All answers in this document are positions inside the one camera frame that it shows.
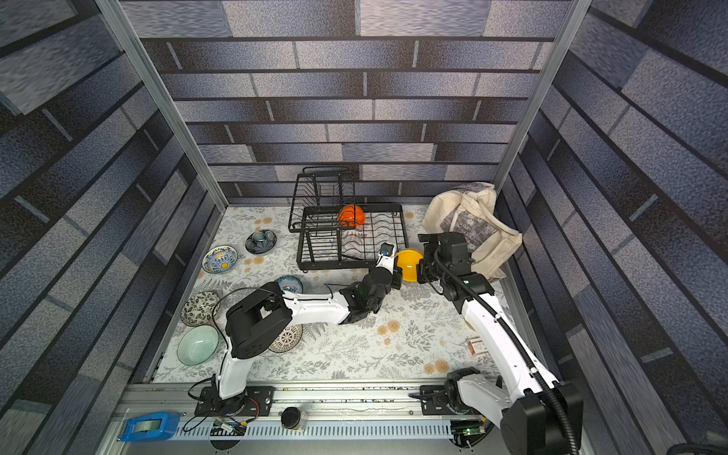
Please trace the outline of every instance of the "plate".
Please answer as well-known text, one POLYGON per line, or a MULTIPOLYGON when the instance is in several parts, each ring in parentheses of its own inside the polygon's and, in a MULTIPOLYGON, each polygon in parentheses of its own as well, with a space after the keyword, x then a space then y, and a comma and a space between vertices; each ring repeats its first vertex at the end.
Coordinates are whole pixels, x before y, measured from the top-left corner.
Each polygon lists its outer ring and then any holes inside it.
POLYGON ((198 365, 215 353, 220 338, 209 325, 195 327, 185 334, 177 346, 177 358, 185 365, 198 365))
POLYGON ((282 352, 288 352, 301 340, 304 335, 304 327, 301 324, 289 325, 283 329, 283 332, 268 346, 268 349, 272 352, 280 354, 282 352))
POLYGON ((214 247, 202 259, 202 269, 207 273, 221 274, 229 272, 237 261, 237 251, 229 245, 214 247))
POLYGON ((189 327, 207 324, 220 298, 211 290, 193 295, 182 307, 182 323, 189 327))

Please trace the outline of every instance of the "bowl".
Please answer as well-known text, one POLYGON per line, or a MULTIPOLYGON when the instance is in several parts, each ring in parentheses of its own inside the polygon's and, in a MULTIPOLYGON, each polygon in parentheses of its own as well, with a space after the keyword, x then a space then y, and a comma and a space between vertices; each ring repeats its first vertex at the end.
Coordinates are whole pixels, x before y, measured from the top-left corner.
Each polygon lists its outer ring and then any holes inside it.
POLYGON ((255 231, 245 240, 245 249, 250 254, 265 256, 273 250, 277 241, 273 231, 255 231))
POLYGON ((397 267, 402 267, 402 279, 409 282, 417 281, 417 264, 424 256, 414 248, 407 248, 395 255, 397 267))
POLYGON ((366 215, 361 207, 354 204, 344 206, 337 217, 339 224, 347 227, 359 227, 366 221, 366 215))
POLYGON ((276 337, 275 340, 268 346, 270 352, 276 354, 282 354, 288 352, 300 342, 301 337, 304 335, 304 327, 301 324, 289 325, 283 329, 283 332, 276 337))
POLYGON ((304 284, 293 275, 285 275, 275 280, 275 282, 278 283, 282 290, 297 294, 304 292, 304 284))
POLYGON ((195 327, 185 334, 177 346, 177 358, 185 365, 198 365, 215 353, 220 338, 209 325, 195 327))
POLYGON ((211 290, 193 295, 182 307, 180 314, 182 323, 189 327, 207 324, 213 317, 213 311, 219 301, 218 295, 211 290))
POLYGON ((229 272, 237 262, 237 251, 230 245, 214 247, 202 259, 202 269, 211 274, 229 272))

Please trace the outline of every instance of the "beige bag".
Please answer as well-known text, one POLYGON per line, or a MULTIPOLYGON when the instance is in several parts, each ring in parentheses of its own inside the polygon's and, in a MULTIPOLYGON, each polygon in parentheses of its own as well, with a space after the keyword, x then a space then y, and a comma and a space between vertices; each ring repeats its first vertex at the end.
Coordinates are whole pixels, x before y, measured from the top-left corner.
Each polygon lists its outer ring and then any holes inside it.
POLYGON ((493 215, 496 198, 490 183, 466 183, 435 196, 422 220, 430 234, 462 232, 475 260, 472 270, 489 280, 505 277, 499 267, 521 246, 523 237, 493 215))

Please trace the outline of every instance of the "ceramic bowl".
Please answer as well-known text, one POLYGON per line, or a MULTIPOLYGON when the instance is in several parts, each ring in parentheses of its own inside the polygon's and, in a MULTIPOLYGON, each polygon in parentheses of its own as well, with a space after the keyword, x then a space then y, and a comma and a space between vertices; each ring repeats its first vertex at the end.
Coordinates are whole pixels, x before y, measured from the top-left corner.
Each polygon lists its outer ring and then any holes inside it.
POLYGON ((182 323, 190 327, 207 324, 219 301, 218 295, 211 290, 193 295, 182 307, 182 323))
POLYGON ((229 272, 237 261, 237 251, 229 245, 214 247, 202 259, 202 268, 211 274, 229 272))
POLYGON ((283 329, 283 332, 268 346, 268 349, 272 352, 280 354, 282 352, 288 352, 301 340, 304 335, 304 327, 301 324, 289 325, 283 329))
POLYGON ((304 284, 293 275, 285 275, 284 277, 275 280, 275 282, 278 283, 282 290, 287 290, 288 292, 297 294, 304 292, 304 284))
POLYGON ((198 365, 215 353, 219 342, 218 331, 214 327, 195 327, 180 340, 177 358, 185 365, 198 365))
POLYGON ((273 231, 255 231, 245 240, 245 249, 250 254, 265 256, 273 250, 277 237, 273 231))

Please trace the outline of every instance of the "yellow bowl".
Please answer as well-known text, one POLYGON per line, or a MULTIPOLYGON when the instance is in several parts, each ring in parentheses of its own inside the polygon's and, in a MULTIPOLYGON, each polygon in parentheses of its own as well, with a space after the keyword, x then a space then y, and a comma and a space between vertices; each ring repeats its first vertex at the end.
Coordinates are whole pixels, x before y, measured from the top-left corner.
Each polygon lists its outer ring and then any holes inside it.
POLYGON ((424 258, 422 253, 414 248, 402 250, 397 255, 397 266, 402 267, 402 279, 409 282, 417 281, 417 264, 424 258))

